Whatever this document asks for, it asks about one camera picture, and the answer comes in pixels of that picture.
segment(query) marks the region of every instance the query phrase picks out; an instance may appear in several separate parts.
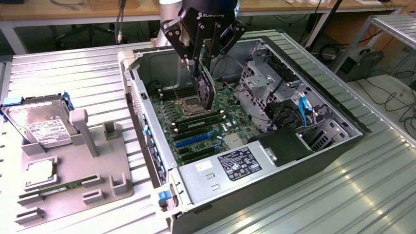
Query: motherboard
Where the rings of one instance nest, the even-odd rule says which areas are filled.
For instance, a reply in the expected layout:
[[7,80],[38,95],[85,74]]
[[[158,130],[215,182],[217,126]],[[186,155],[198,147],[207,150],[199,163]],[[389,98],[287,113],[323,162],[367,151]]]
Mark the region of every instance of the motherboard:
[[178,165],[243,145],[258,134],[230,85],[215,82],[211,109],[199,105],[193,87],[158,90],[153,109]]

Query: hard drive label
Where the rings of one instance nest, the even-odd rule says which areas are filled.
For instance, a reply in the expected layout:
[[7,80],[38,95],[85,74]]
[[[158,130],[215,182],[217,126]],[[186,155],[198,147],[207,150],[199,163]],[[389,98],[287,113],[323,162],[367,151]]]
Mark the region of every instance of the hard drive label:
[[261,170],[261,166],[247,147],[218,157],[227,179],[235,181]]
[[59,142],[69,139],[69,133],[61,119],[25,125],[39,144]]

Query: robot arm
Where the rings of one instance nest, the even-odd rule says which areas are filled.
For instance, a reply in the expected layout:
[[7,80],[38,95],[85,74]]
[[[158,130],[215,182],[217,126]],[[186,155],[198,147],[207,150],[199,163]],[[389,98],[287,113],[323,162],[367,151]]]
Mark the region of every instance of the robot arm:
[[[187,61],[190,80],[206,110],[213,103],[214,89],[209,71],[210,60],[227,53],[245,32],[234,18],[237,0],[182,0],[178,16],[161,22],[162,33],[179,57]],[[181,41],[182,30],[189,43]]]

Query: open computer tower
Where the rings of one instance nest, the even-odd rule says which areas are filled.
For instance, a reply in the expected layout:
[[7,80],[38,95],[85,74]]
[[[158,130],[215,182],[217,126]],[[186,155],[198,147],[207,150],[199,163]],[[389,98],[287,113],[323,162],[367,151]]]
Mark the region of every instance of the open computer tower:
[[201,229],[322,171],[369,133],[266,37],[241,39],[201,67],[215,90],[209,111],[174,50],[133,54],[129,112],[173,233]]

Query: hard drive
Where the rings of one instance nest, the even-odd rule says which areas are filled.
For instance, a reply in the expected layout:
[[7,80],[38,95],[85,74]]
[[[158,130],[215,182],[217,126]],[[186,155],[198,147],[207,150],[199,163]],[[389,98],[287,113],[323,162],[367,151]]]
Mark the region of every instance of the hard drive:
[[3,118],[11,123],[25,143],[38,142],[50,148],[69,144],[70,136],[78,134],[69,123],[73,110],[66,93],[45,97],[7,97],[0,106]]

